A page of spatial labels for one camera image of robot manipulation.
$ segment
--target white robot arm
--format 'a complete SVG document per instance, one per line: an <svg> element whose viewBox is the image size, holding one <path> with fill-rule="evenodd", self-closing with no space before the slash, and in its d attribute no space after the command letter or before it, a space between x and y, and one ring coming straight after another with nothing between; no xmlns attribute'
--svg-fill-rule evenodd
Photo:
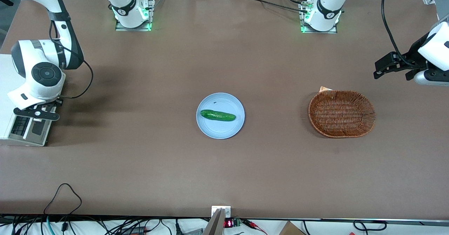
<svg viewBox="0 0 449 235"><path fill-rule="evenodd" d="M20 40L11 48L13 64L25 83L8 93L17 106L14 113L35 119L57 120L55 113L40 113L45 107L60 105L58 97L66 75L62 70L77 69L84 61L69 13L62 0L33 0L48 10L59 39ZM149 19L144 15L148 0L109 0L117 20L127 28L139 27Z"/></svg>
<svg viewBox="0 0 449 235"><path fill-rule="evenodd" d="M309 13L304 19L313 29L325 32L329 31L338 22L341 8L346 0L310 0L311 8L306 8Z"/></svg>
<svg viewBox="0 0 449 235"><path fill-rule="evenodd" d="M414 79L420 85L449 86L449 24L444 20L413 43L407 53L398 56L396 52L390 52L376 61L374 78L409 70L406 80Z"/></svg>
<svg viewBox="0 0 449 235"><path fill-rule="evenodd" d="M62 69L77 69L83 63L83 52L75 36L69 13L62 0L34 0L48 10L60 38L55 40L20 40L11 49L13 64L25 83L8 93L24 110L55 101L62 90Z"/></svg>
<svg viewBox="0 0 449 235"><path fill-rule="evenodd" d="M126 28L136 28L149 19L145 16L148 0L108 0L115 18Z"/></svg>

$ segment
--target cucumber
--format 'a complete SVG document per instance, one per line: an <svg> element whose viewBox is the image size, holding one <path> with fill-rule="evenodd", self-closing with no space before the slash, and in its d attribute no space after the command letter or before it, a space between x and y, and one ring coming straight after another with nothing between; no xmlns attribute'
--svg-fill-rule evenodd
<svg viewBox="0 0 449 235"><path fill-rule="evenodd" d="M235 120L235 115L226 112L216 112L215 110L201 110L201 116L209 120L231 122Z"/></svg>

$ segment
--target table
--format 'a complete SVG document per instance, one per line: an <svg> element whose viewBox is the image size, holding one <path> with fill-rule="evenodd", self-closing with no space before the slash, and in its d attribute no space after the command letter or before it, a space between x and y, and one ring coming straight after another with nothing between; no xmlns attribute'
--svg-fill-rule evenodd
<svg viewBox="0 0 449 235"><path fill-rule="evenodd" d="M146 33L115 32L107 0L64 2L94 82L59 110L47 147L0 147L0 213L41 213L68 182L77 214L208 216L223 204L243 217L448 219L449 92L405 73L374 80L393 50L380 0L347 0L336 35L301 34L298 13L253 0L164 0ZM386 16L404 53L436 8L386 0ZM2 53L48 26L42 6L22 1ZM85 66L66 73L64 94L90 78ZM367 96L373 131L320 136L307 107L321 85ZM245 107L231 139L197 127L215 92ZM49 211L76 204L64 189Z"/></svg>

